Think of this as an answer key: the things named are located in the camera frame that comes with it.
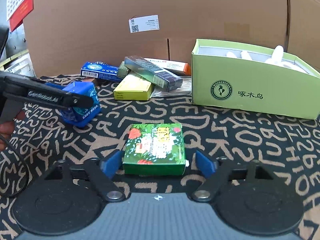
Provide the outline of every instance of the qr code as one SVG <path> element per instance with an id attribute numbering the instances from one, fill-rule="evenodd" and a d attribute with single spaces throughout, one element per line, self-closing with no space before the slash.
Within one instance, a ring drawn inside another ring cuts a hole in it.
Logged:
<path id="1" fill-rule="evenodd" d="M 138 25 L 131 26 L 132 32 L 137 33 L 139 31 Z"/>

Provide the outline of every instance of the brown tape patch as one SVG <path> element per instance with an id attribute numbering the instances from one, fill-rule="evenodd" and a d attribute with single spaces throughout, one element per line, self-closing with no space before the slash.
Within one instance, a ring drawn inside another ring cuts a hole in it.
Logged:
<path id="1" fill-rule="evenodd" d="M 249 41 L 250 25 L 240 23 L 224 23 L 224 35 L 227 40 Z"/>

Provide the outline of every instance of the small olive green box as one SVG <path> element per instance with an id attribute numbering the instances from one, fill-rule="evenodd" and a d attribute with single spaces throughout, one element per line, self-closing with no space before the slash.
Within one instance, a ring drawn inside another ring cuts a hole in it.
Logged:
<path id="1" fill-rule="evenodd" d="M 243 50 L 252 61 L 241 58 Z M 229 51 L 237 58 L 227 57 Z M 273 51 L 245 43 L 197 39 L 191 53 L 193 103 L 316 119 L 320 74 L 289 53 L 284 53 L 282 61 L 300 71 L 265 63 Z"/>

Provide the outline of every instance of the green box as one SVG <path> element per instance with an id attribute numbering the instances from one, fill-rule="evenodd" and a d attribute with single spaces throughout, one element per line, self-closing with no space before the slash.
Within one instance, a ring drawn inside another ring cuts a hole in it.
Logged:
<path id="1" fill-rule="evenodd" d="M 123 160 L 125 174 L 182 175 L 185 167 L 180 123 L 131 126 Z"/>
<path id="2" fill-rule="evenodd" d="M 241 59 L 242 50 L 253 60 Z M 238 58 L 226 57 L 228 51 Z M 316 119 L 320 74 L 289 53 L 284 53 L 283 61 L 307 73 L 264 63 L 273 51 L 245 43 L 197 39 L 191 53 L 193 103 Z"/>

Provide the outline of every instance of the barcode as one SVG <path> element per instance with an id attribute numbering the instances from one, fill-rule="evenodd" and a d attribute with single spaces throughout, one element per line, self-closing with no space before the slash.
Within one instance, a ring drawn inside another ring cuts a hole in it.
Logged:
<path id="1" fill-rule="evenodd" d="M 164 80 L 159 78 L 158 76 L 153 76 L 153 84 L 156 84 L 157 86 L 163 88 L 164 87 Z"/>
<path id="2" fill-rule="evenodd" d="M 132 25 L 131 29 L 133 33 L 137 33 L 139 31 L 138 25 Z"/>
<path id="3" fill-rule="evenodd" d="M 86 76 L 86 77 L 98 78 L 98 73 L 94 73 L 94 72 L 90 72 L 90 71 L 82 71 L 81 75 Z"/>

